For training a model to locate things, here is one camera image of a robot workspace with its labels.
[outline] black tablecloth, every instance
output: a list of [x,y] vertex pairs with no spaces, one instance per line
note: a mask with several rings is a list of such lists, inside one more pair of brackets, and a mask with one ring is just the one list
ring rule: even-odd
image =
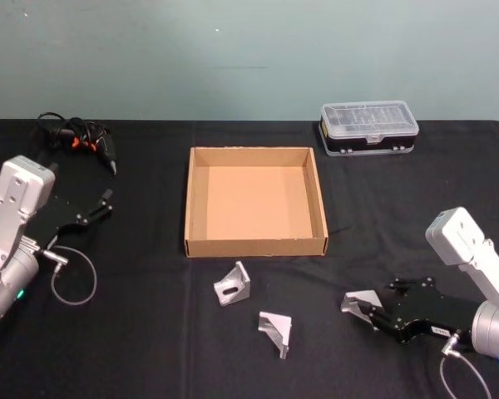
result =
[[[499,253],[499,122],[423,121],[408,155],[334,159],[313,122],[109,121],[112,179],[96,157],[56,153],[59,195],[88,206],[115,191],[111,218],[65,238],[96,264],[82,307],[51,294],[42,271],[0,323],[0,398],[447,397],[443,340],[399,345],[348,314],[347,291],[396,274],[432,275],[447,295],[482,301],[471,279],[437,257],[424,232],[442,210],[465,206]],[[0,121],[0,166],[25,153],[32,121]],[[251,297],[226,308],[212,283],[233,259],[187,259],[183,218],[193,145],[312,146],[330,232],[324,257],[246,259]],[[259,311],[293,318],[279,360],[257,331]],[[499,361],[470,353],[494,397]],[[447,364],[459,397],[484,393],[465,365]]]

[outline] cardboard box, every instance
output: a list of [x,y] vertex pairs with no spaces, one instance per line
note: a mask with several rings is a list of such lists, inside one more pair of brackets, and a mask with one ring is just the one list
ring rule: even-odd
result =
[[327,242],[312,148],[190,150],[187,256],[323,255]]

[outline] black tool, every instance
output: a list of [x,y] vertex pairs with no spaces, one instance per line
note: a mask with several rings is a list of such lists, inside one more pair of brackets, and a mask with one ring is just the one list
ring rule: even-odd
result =
[[116,150],[111,132],[102,124],[73,117],[65,119],[55,112],[37,118],[37,132],[44,145],[52,149],[88,150],[96,153],[116,175]]

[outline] cable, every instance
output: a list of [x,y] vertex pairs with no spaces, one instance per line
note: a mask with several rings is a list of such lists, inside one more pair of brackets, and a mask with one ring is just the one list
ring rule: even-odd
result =
[[[479,382],[481,382],[482,387],[484,388],[484,392],[486,393],[487,398],[488,399],[492,399],[492,394],[490,393],[490,390],[488,389],[488,385],[484,381],[484,378],[482,378],[481,373],[472,365],[472,363],[469,360],[467,360],[464,356],[462,356],[461,353],[459,353],[459,352],[457,352],[457,353],[460,356],[454,356],[454,357],[463,360],[472,369],[473,373],[477,376]],[[458,399],[455,396],[455,394],[452,393],[451,388],[448,386],[448,384],[446,382],[446,378],[445,378],[445,376],[443,374],[443,365],[445,364],[445,361],[446,361],[446,358],[442,357],[442,360],[440,361],[440,378],[442,379],[443,386],[446,388],[447,393],[449,394],[449,396],[451,396],[452,399]]]
[[65,249],[65,250],[68,250],[68,251],[72,251],[78,255],[81,255],[88,263],[89,263],[89,266],[91,266],[91,269],[92,269],[92,277],[93,277],[93,285],[92,285],[92,291],[91,293],[89,294],[88,297],[86,297],[85,299],[81,300],[81,301],[78,301],[78,302],[71,302],[71,301],[67,301],[65,298],[63,298],[61,295],[59,295],[56,291],[56,277],[57,275],[59,274],[59,270],[61,269],[59,266],[56,267],[56,270],[54,271],[53,275],[52,275],[52,281],[50,282],[50,286],[52,288],[52,292],[53,294],[56,296],[56,298],[65,303],[66,305],[70,305],[70,306],[78,306],[78,305],[82,305],[84,303],[87,303],[89,302],[92,297],[94,297],[94,294],[96,293],[96,286],[98,285],[98,277],[96,276],[96,269],[94,268],[94,264],[91,262],[91,260],[82,252],[82,251],[78,251],[77,249],[74,249],[74,248],[70,248],[70,247],[65,247],[64,245],[54,245],[52,246],[53,249]]

